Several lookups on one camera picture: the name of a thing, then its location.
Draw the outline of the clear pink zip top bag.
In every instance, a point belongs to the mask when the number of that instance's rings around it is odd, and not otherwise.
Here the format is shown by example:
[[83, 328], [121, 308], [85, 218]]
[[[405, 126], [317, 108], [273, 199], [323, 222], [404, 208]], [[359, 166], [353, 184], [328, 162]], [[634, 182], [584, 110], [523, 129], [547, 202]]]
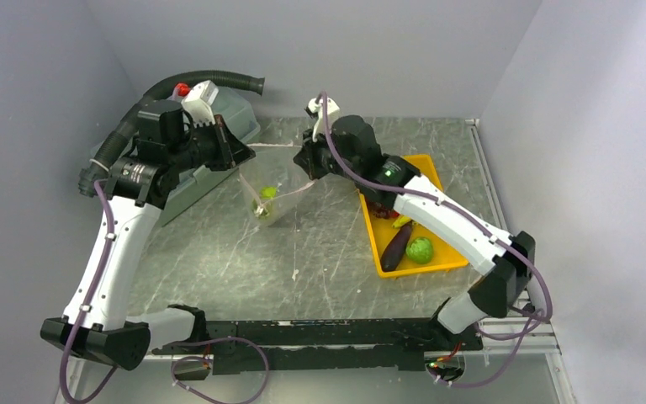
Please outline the clear pink zip top bag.
[[[252, 143], [250, 148], [256, 152], [256, 156], [238, 169], [243, 203], [256, 225], [272, 226], [297, 206], [315, 181], [294, 163], [294, 157], [300, 151], [299, 146], [291, 143]], [[252, 213], [252, 201], [264, 187], [276, 187], [278, 193], [273, 200], [272, 215], [259, 220]]]

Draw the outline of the green white celery stalk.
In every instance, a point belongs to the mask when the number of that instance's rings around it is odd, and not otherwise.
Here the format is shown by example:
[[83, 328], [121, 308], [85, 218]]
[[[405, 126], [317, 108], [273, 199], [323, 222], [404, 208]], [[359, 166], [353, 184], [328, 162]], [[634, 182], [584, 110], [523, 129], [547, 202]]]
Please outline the green white celery stalk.
[[264, 187], [260, 189], [258, 197], [252, 201], [252, 213], [255, 218], [265, 220], [273, 213], [273, 200], [276, 198], [278, 189], [276, 187]]

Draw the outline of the yellow banana bunch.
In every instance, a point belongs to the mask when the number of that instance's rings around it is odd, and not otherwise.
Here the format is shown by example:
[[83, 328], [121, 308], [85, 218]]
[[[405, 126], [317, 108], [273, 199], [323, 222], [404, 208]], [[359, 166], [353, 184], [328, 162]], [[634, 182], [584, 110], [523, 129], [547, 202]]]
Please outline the yellow banana bunch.
[[413, 225], [413, 224], [414, 224], [414, 221], [410, 217], [408, 217], [406, 215], [400, 215], [392, 223], [392, 227], [394, 229], [400, 229], [400, 228], [402, 228], [404, 226]]

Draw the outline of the purple eggplant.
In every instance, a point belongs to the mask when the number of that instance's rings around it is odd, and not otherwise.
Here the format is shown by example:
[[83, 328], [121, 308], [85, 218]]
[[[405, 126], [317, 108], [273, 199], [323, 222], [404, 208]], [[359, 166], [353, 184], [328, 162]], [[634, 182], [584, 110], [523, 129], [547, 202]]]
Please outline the purple eggplant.
[[381, 270], [384, 273], [395, 271], [405, 256], [407, 244], [413, 232], [411, 223], [404, 224], [391, 239], [380, 258]]

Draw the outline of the yellow plastic tray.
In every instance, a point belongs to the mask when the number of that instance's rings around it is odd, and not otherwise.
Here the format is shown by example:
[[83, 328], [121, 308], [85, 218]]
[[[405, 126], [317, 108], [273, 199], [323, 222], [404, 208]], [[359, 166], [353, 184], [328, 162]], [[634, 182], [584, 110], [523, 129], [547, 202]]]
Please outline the yellow plastic tray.
[[382, 279], [394, 279], [416, 274], [447, 272], [463, 268], [469, 261], [449, 246], [441, 238], [434, 235], [425, 227], [414, 224], [411, 226], [406, 248], [412, 250], [412, 256], [402, 249], [402, 258], [394, 269], [384, 269], [382, 257], [389, 243], [398, 234], [399, 228], [394, 226], [398, 215], [385, 214], [373, 207], [373, 204], [360, 194], [360, 205], [365, 220], [368, 238], [372, 248], [373, 265]]

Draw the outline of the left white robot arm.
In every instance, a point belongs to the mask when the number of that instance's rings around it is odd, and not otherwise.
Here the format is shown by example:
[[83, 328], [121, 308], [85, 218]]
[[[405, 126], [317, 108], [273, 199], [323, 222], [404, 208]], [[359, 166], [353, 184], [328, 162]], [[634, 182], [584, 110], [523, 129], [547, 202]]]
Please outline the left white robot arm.
[[171, 100], [146, 105], [136, 119], [136, 153], [119, 157], [95, 187], [103, 219], [82, 280], [63, 314], [45, 319], [40, 337], [65, 357], [135, 369], [168, 344], [186, 353], [208, 342], [202, 310], [172, 305], [139, 317], [127, 314], [130, 286], [146, 240], [183, 172], [228, 171], [252, 159], [220, 114], [203, 119]]

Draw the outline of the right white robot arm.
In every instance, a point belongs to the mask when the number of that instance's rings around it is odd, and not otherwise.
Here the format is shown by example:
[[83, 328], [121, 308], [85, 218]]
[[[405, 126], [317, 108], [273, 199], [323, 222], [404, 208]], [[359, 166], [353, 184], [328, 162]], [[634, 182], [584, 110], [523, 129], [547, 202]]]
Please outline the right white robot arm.
[[312, 180], [328, 174], [351, 179], [367, 201], [410, 217], [472, 266], [478, 280], [436, 311], [429, 330], [438, 348], [452, 348], [464, 331], [486, 317], [506, 317], [527, 286], [532, 238], [524, 233], [513, 236], [482, 221], [407, 159], [382, 152], [372, 126], [362, 117], [337, 119], [328, 136], [306, 130], [294, 163]]

